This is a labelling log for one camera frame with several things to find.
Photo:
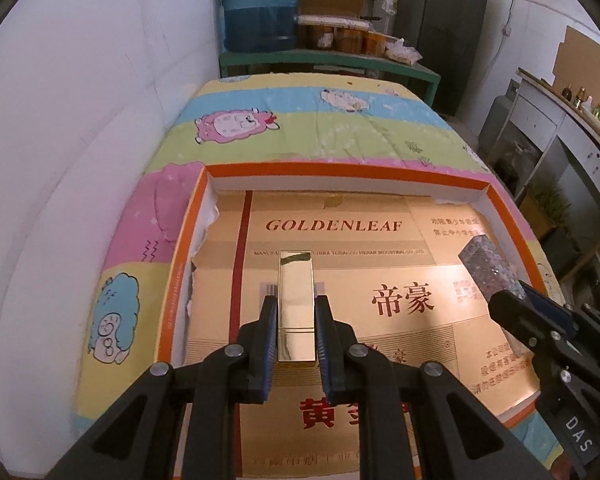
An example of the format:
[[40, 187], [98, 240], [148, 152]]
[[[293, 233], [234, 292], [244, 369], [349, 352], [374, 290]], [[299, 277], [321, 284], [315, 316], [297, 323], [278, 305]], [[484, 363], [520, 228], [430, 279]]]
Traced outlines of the gold lighter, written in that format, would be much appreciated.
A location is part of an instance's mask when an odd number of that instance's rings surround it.
[[314, 275], [310, 252], [280, 252], [277, 283], [277, 359], [316, 360]]

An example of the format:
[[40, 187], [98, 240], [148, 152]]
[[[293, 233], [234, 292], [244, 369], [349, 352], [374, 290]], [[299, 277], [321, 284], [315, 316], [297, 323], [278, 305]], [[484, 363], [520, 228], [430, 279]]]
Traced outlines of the clear glitter lighter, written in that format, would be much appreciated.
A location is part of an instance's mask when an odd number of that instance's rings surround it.
[[458, 258], [486, 301], [503, 290], [520, 300], [527, 299], [516, 273], [486, 235], [474, 236], [460, 251]]

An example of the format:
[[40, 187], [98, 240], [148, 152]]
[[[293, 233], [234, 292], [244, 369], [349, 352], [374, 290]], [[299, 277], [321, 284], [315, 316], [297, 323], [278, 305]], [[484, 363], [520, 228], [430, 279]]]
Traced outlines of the orange rimmed cardboard tray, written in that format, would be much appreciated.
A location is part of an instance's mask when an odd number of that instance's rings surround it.
[[235, 340], [277, 290], [279, 259], [307, 252], [332, 315], [390, 361], [446, 366], [522, 436], [538, 381], [491, 321], [460, 252], [485, 235], [516, 274], [543, 288], [539, 246], [486, 174], [244, 162], [200, 170], [185, 195], [156, 357], [176, 366]]

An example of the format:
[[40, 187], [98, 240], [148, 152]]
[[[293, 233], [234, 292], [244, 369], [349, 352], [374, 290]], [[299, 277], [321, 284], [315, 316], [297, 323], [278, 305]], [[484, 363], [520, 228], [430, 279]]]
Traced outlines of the potted green plant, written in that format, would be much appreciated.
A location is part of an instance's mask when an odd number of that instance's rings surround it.
[[534, 236], [544, 240], [565, 224], [569, 206], [558, 188], [530, 184], [521, 195], [519, 209]]

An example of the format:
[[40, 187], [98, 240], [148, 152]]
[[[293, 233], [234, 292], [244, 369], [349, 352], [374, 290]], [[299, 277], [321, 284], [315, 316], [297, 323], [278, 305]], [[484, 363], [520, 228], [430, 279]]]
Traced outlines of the white kitchen counter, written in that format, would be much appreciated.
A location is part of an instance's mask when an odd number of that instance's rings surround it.
[[600, 129], [546, 81], [518, 70], [493, 103], [478, 152], [518, 208], [530, 184], [562, 192], [566, 222], [539, 242], [566, 298], [600, 310]]

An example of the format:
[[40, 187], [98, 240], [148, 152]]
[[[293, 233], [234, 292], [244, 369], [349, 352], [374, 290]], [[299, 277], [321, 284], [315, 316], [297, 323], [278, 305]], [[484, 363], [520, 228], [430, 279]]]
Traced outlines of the colourful cartoon quilt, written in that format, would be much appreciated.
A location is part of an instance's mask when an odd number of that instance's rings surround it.
[[[158, 360], [163, 300], [185, 195], [200, 170], [244, 162], [333, 162], [486, 174], [508, 195], [463, 139], [400, 84], [302, 73], [208, 82], [163, 138], [109, 244], [86, 329], [73, 415], [78, 434]], [[534, 238], [547, 276], [540, 289], [559, 298], [555, 275]], [[560, 453], [535, 410], [526, 432], [514, 435], [544, 465]]]

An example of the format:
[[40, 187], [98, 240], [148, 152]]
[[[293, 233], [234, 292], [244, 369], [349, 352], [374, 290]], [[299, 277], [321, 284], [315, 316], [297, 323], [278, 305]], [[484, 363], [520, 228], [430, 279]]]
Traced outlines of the green metal table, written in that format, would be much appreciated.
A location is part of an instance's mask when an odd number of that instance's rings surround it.
[[225, 51], [219, 55], [219, 69], [223, 77], [231, 68], [251, 68], [257, 65], [312, 65], [334, 66], [348, 70], [378, 70], [394, 76], [426, 82], [427, 89], [422, 99], [428, 106], [434, 105], [441, 76], [433, 70], [416, 63], [413, 66], [368, 55], [337, 51], [294, 49], [276, 52], [237, 53]]

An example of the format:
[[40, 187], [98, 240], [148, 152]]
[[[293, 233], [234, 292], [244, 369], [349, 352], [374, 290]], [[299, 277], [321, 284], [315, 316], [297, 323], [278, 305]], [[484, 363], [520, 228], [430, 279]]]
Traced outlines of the cardboard box on table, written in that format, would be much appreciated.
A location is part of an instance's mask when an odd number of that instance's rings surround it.
[[300, 0], [299, 13], [358, 18], [363, 12], [364, 3], [364, 0]]

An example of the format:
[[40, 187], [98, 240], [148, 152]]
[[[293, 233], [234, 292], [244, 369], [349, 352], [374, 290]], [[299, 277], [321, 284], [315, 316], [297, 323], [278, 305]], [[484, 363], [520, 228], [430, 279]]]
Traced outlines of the blue water jug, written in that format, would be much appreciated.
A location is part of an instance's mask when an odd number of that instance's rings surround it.
[[224, 47], [235, 53], [291, 50], [299, 0], [222, 0]]

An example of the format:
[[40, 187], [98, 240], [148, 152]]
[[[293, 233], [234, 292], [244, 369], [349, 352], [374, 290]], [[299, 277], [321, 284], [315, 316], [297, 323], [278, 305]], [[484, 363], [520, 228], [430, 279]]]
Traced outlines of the dark green refrigerator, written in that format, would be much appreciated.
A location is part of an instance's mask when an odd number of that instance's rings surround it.
[[398, 0], [394, 34], [441, 80], [434, 109], [457, 113], [474, 66], [488, 0]]

